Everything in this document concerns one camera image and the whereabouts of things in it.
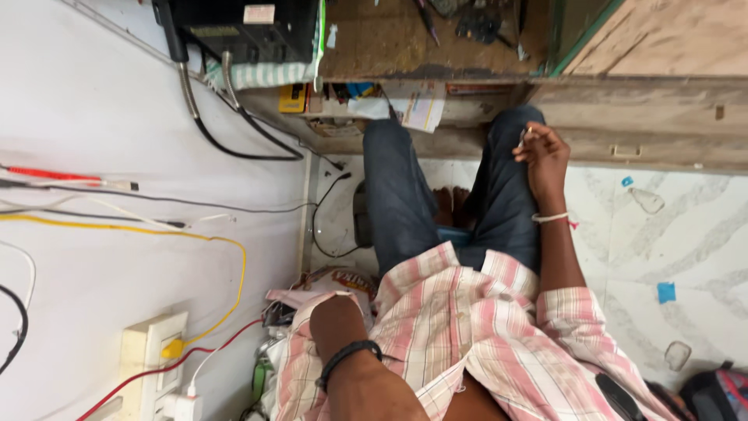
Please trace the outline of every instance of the white tiled floor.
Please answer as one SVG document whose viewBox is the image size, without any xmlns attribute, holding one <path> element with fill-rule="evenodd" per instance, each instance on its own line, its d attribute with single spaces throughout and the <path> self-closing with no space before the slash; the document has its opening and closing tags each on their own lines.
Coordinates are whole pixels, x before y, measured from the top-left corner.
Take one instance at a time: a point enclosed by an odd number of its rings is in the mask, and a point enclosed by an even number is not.
<svg viewBox="0 0 748 421">
<path fill-rule="evenodd" d="M 355 246 L 352 195 L 364 168 L 362 157 L 334 160 L 349 163 L 353 177 L 325 200 L 316 229 L 323 247 L 342 252 Z M 477 161 L 420 162 L 431 187 L 470 188 L 478 170 Z M 320 165 L 318 198 L 338 174 Z M 627 176 L 631 187 L 660 195 L 665 207 L 646 213 L 621 185 Z M 580 223 L 573 231 L 577 257 L 604 306 L 608 330 L 646 378 L 677 387 L 694 370 L 725 359 L 748 365 L 747 177 L 571 167 L 566 200 Z M 331 260 L 316 249 L 312 256 L 313 267 Z M 335 264 L 377 271 L 371 249 Z M 659 304 L 659 282 L 675 282 L 675 302 Z M 675 340 L 693 349 L 680 372 L 663 360 Z"/>
</svg>

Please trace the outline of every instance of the pink striped shirt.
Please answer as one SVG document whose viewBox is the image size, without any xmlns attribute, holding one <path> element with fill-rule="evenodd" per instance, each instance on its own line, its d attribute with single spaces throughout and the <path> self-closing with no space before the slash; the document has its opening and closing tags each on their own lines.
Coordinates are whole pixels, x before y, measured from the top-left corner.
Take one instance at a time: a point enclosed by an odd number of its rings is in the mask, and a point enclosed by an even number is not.
<svg viewBox="0 0 748 421">
<path fill-rule="evenodd" d="M 648 420 L 677 420 L 605 332 L 589 289 L 538 290 L 537 275 L 511 256 L 489 250 L 476 272 L 443 243 L 384 276 L 370 338 L 434 421 L 444 418 L 465 370 L 512 420 L 620 420 L 595 382 L 599 372 L 626 389 Z M 330 419 L 326 394 L 314 385 L 322 362 L 309 318 L 334 295 L 298 310 L 278 368 L 273 419 Z"/>
</svg>

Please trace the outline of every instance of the black bag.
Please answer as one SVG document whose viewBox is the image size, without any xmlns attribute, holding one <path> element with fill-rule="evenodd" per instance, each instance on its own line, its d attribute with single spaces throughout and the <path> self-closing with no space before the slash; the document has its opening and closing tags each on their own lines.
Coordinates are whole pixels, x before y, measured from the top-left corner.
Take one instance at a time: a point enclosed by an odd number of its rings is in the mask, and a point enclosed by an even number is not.
<svg viewBox="0 0 748 421">
<path fill-rule="evenodd" d="M 732 362 L 693 376 L 681 397 L 699 421 L 748 421 L 748 375 L 731 370 Z"/>
</svg>

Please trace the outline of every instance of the cabinet drawer handle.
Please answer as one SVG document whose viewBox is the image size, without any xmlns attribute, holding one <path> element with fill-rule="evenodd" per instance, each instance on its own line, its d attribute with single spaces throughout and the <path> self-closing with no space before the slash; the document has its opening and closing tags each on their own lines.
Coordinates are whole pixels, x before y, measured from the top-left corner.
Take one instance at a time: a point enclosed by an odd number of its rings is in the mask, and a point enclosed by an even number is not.
<svg viewBox="0 0 748 421">
<path fill-rule="evenodd" d="M 642 157 L 642 145 L 637 146 L 637 150 L 633 154 L 621 154 L 618 152 L 618 145 L 611 145 L 610 156 L 615 157 L 615 158 L 641 158 Z"/>
</svg>

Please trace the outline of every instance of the blue jeans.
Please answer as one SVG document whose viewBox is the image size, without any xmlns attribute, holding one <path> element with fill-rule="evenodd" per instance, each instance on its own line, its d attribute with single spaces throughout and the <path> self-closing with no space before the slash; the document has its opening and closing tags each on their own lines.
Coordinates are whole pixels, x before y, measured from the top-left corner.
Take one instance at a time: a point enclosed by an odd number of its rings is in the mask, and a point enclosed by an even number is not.
<svg viewBox="0 0 748 421">
<path fill-rule="evenodd" d="M 501 112 L 488 141 L 465 210 L 476 217 L 473 240 L 457 249 L 460 264 L 480 270 L 487 249 L 506 253 L 535 273 L 540 269 L 540 232 L 530 217 L 537 204 L 527 164 L 512 149 L 528 121 L 544 123 L 532 106 Z M 418 165 L 408 131 L 393 120 L 372 121 L 364 134 L 364 174 L 379 275 L 443 241 L 433 217 L 434 193 Z"/>
</svg>

